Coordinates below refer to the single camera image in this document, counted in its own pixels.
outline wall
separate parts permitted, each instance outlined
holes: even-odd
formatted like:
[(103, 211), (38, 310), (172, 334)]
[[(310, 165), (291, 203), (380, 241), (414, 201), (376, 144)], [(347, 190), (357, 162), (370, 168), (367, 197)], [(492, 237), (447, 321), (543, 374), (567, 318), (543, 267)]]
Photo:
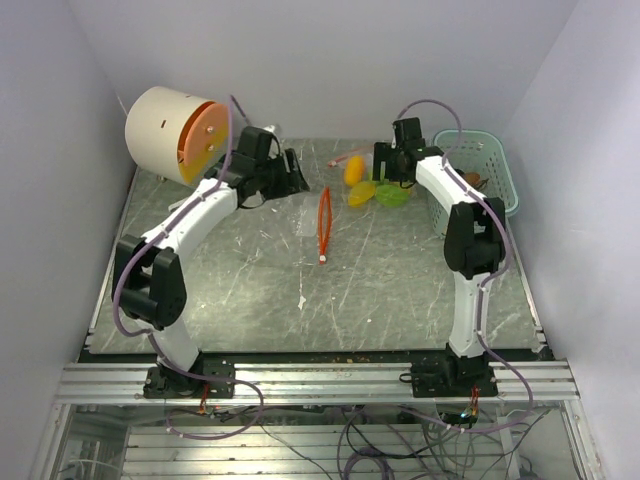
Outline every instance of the wall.
[(0, 463), (21, 480), (131, 175), (124, 114), (63, 0), (0, 2), (0, 112)]
[(610, 478), (638, 477), (640, 3), (584, 0), (506, 130), (513, 227)]
[[(502, 131), (575, 3), (70, 0), (125, 106), (155, 85), (234, 93), (258, 125), (343, 138), (389, 136), (424, 96)], [(452, 126), (422, 108), (430, 131)]]

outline orange loop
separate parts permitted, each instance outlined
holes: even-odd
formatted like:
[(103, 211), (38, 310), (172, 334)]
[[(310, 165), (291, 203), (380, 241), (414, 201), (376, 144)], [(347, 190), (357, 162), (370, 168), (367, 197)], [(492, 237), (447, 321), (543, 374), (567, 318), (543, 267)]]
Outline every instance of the orange loop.
[[(326, 205), (327, 211), (327, 230), (324, 229), (324, 210)], [(331, 233), (331, 222), (333, 221), (333, 214), (331, 211), (331, 195), (329, 194), (329, 187), (324, 187), (322, 195), (320, 196), (320, 204), (318, 205), (318, 252), (320, 255), (320, 265), (323, 265), (327, 261), (327, 245), (329, 244), (329, 234)]]

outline basket rim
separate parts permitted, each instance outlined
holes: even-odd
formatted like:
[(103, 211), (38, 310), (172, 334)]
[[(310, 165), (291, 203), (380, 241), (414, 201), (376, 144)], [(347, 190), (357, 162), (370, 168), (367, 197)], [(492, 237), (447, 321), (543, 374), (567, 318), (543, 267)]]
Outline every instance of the basket rim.
[[(438, 138), (441, 135), (444, 135), (444, 134), (447, 134), (447, 133), (458, 133), (458, 130), (455, 129), (455, 128), (447, 128), (445, 130), (439, 131), (433, 137), (433, 144), (437, 146), (438, 145)], [(505, 170), (507, 171), (507, 177), (509, 177), (509, 183), (511, 184), (511, 187), (513, 188), (513, 193), (514, 193), (514, 195), (513, 195), (513, 197), (514, 197), (513, 206), (511, 208), (507, 209), (507, 212), (508, 212), (509, 216), (514, 215), (518, 211), (518, 208), (520, 208), (520, 197), (518, 197), (518, 192), (516, 191), (516, 185), (515, 185), (515, 183), (513, 183), (513, 177), (511, 176), (511, 169), (509, 168), (509, 163), (507, 162), (507, 155), (504, 153), (504, 146), (502, 145), (502, 142), (500, 141), (500, 139), (498, 139), (498, 137), (496, 137), (492, 133), (485, 132), (484, 130), (466, 130), (466, 129), (463, 129), (462, 130), (462, 135), (464, 135), (465, 133), (480, 133), (482, 135), (486, 135), (488, 137), (491, 137), (493, 140), (495, 140), (498, 143), (498, 147), (500, 148), (500, 153), (502, 154), (502, 162), (504, 163)]]

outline laundry basket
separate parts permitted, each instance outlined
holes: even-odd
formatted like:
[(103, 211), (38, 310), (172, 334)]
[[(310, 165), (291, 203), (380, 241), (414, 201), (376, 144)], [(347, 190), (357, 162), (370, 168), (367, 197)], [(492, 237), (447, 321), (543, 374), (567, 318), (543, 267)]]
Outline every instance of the laundry basket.
[[(433, 144), (447, 151), (455, 145), (457, 137), (457, 130), (443, 130), (434, 137)], [(518, 195), (502, 144), (496, 137), (478, 130), (463, 130), (460, 146), (451, 152), (449, 163), (465, 173), (477, 172), (481, 179), (488, 178), (482, 193), (487, 197), (500, 197), (507, 217), (516, 213)], [(438, 235), (444, 236), (449, 215), (430, 192), (427, 201), (433, 229)]]

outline gray wall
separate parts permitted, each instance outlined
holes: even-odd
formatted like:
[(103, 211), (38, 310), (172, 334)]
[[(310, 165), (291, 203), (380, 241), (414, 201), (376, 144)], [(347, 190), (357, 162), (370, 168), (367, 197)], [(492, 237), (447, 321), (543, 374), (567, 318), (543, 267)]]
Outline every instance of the gray wall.
[[(576, 0), (70, 0), (129, 107), (164, 85), (288, 137), (373, 138), (425, 95), (502, 131)], [(430, 130), (451, 119), (422, 107)]]
[(63, 0), (0, 2), (0, 463), (25, 479), (96, 301), (131, 163)]
[(506, 131), (516, 239), (612, 479), (638, 478), (640, 3), (583, 0)]

